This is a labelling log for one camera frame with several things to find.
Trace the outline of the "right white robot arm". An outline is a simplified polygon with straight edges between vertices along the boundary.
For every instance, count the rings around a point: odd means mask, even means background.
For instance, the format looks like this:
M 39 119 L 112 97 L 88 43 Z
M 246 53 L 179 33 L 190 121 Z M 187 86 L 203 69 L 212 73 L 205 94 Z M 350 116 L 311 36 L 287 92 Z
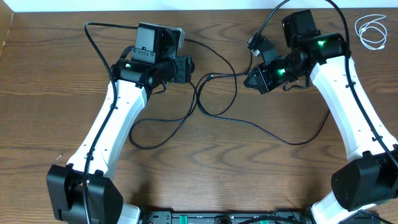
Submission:
M 338 33 L 288 36 L 291 53 L 277 54 L 261 34 L 248 49 L 263 58 L 244 85 L 268 93 L 305 77 L 324 97 L 348 160 L 331 177 L 331 192 L 311 209 L 315 223 L 339 223 L 361 210 L 397 198 L 397 139 L 386 129 L 363 90 L 347 44 Z

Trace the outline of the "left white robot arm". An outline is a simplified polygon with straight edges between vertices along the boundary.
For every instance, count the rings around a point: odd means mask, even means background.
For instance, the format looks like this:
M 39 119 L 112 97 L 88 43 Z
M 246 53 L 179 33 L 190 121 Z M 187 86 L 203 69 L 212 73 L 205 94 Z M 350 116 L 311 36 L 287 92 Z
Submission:
M 66 223 L 139 223 L 141 209 L 124 201 L 113 179 L 125 140 L 152 90 L 164 82 L 187 83 L 189 56 L 155 63 L 120 58 L 110 72 L 104 103 L 86 138 L 65 166 L 46 176 L 55 219 Z

